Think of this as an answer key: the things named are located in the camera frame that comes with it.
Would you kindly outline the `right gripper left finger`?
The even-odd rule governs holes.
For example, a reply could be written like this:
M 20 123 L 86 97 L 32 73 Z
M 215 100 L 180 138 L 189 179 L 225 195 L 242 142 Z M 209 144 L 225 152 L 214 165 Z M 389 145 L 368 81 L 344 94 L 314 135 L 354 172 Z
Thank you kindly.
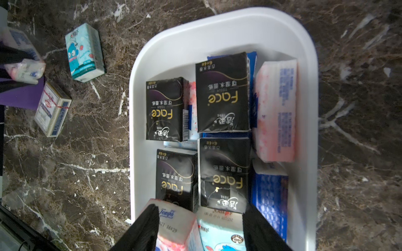
M 148 205 L 110 251 L 155 251 L 159 223 L 159 208 Z

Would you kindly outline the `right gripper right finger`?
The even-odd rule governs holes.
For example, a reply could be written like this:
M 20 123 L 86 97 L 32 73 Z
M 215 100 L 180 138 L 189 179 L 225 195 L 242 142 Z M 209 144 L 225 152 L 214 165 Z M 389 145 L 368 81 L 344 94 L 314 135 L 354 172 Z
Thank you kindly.
M 242 222 L 247 251 L 292 250 L 253 204 L 247 205 Z

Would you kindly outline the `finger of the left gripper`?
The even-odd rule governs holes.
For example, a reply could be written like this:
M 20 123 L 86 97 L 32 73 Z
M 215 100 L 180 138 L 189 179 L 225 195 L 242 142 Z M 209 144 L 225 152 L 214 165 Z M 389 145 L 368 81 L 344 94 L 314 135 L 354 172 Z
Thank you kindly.
M 20 88 L 20 87 L 25 87 L 28 85 L 36 85 L 38 84 L 37 79 L 28 79 L 28 80 L 22 80 L 22 81 L 16 81 L 13 80 L 7 71 L 5 69 L 1 68 L 1 93 Z
M 21 63 L 24 59 L 33 59 L 27 52 L 5 45 L 1 45 L 0 53 L 0 64 Z

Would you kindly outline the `teal bear tissue pack front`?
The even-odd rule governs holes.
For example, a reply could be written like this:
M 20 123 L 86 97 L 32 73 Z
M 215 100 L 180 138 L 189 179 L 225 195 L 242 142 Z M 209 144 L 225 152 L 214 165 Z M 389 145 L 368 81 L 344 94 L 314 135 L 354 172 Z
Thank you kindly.
M 197 222 L 205 251 L 245 251 L 242 214 L 198 207 Z

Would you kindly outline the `teal bear tissue pack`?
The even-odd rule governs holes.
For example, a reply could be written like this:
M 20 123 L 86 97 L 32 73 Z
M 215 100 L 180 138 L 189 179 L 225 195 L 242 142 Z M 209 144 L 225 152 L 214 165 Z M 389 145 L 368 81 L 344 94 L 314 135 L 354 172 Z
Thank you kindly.
M 245 251 L 242 214 L 198 207 L 197 222 L 205 251 Z
M 86 83 L 105 74 L 98 31 L 84 23 L 65 36 L 70 73 L 74 80 Z

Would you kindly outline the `blue patterned tissue pack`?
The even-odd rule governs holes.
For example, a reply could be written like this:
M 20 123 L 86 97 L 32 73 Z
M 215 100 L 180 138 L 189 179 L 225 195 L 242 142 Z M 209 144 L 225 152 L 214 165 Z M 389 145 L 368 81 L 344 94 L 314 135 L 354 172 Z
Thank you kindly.
M 255 171 L 252 182 L 252 204 L 286 241 L 289 176 L 277 162 L 265 163 L 255 158 L 252 160 L 252 165 Z

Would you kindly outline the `teal bear tissue pack back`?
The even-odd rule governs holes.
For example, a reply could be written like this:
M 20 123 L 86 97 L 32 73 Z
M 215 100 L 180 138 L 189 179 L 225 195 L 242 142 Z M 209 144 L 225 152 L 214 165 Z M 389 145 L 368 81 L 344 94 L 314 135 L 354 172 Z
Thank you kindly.
M 105 74 L 98 31 L 84 23 L 65 36 L 70 73 L 74 80 L 86 83 Z

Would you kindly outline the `black tissue pack front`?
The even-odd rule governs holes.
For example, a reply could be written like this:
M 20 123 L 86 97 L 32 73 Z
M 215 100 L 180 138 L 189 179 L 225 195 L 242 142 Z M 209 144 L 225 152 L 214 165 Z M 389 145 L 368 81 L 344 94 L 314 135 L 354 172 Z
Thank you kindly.
M 200 206 L 245 213 L 251 197 L 251 140 L 198 139 Z

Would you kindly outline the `white plastic storage box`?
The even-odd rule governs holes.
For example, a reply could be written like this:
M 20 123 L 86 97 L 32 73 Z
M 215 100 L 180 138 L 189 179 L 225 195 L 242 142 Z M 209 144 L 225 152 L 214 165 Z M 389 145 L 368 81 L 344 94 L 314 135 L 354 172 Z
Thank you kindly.
M 195 65 L 210 55 L 255 51 L 265 61 L 298 61 L 296 154 L 285 163 L 289 175 L 288 245 L 295 251 L 316 248 L 318 160 L 318 59 L 307 30 L 292 16 L 252 7 L 203 18 L 165 30 L 140 51 L 129 83 L 131 218 L 155 196 L 156 150 L 146 140 L 146 81 L 182 76 L 195 80 Z

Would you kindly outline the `light blue cartoon tissue pack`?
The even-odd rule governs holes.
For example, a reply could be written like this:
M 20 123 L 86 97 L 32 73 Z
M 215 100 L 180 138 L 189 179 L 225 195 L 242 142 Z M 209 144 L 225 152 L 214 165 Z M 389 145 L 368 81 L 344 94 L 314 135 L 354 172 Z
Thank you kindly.
M 173 148 L 186 149 L 186 150 L 192 150 L 192 151 L 197 150 L 197 141 L 196 140 L 188 140 L 188 141 L 183 141 L 183 142 L 164 141 L 163 145 L 165 147 L 173 147 Z

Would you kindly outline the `pink floral Tempo tissue pack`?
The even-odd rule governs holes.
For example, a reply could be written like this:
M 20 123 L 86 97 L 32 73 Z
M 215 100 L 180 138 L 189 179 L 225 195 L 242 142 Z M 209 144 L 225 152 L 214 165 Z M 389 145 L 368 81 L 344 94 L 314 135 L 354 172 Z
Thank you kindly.
M 197 140 L 200 136 L 198 133 L 198 122 L 197 122 L 196 82 L 190 82 L 189 84 L 188 118 L 189 118 L 188 139 Z

